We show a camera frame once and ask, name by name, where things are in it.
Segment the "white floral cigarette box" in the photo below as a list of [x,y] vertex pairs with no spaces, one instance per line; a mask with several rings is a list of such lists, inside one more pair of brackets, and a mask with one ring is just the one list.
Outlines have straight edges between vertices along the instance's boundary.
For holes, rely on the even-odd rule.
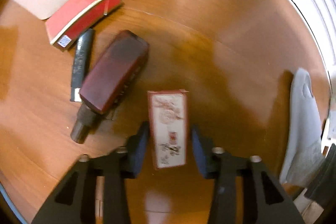
[[187,91],[148,91],[150,132],[157,169],[186,164]]

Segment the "black electronic device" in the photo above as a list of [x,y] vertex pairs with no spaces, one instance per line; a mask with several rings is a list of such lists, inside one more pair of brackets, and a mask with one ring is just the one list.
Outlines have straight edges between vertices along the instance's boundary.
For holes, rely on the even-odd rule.
[[335,144],[332,144],[317,176],[309,184],[305,197],[326,209],[335,197],[335,187]]

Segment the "grey slipper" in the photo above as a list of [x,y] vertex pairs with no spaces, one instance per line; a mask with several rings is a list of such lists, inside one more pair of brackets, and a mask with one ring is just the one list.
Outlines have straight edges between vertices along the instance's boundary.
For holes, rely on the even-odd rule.
[[290,89],[288,145],[279,177],[282,184],[306,188],[313,181],[325,159],[321,152],[321,133],[310,75],[299,68]]

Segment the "dark cylindrical bottle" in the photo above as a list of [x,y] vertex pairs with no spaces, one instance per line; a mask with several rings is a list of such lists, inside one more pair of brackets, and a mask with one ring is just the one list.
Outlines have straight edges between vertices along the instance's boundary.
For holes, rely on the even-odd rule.
[[78,144],[83,144],[98,118],[100,118],[100,114],[82,103],[70,134],[71,139]]

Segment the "dark maroon box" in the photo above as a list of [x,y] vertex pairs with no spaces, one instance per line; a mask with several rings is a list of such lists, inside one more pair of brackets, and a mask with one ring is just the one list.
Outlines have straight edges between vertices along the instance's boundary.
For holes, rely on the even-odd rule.
[[145,40],[129,30],[119,32],[84,79],[82,102],[94,112],[105,114],[148,55]]

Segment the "black pen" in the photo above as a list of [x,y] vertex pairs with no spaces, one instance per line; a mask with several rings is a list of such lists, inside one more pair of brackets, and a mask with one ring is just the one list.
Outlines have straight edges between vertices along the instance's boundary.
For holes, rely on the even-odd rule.
[[71,102],[81,102],[79,92],[89,67],[94,36],[95,31],[88,29],[77,40],[71,74]]

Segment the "red cigarette pack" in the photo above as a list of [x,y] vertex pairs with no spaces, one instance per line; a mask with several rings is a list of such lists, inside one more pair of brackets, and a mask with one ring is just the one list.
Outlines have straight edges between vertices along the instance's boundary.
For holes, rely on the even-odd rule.
[[101,18],[123,5],[123,0],[68,0],[45,22],[50,44],[67,50]]

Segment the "white louvered cabinet door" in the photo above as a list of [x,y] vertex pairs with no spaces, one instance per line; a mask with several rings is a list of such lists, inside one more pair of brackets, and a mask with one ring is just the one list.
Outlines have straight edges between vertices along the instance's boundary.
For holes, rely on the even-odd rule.
[[335,0],[291,0],[308,25],[329,74],[335,76]]

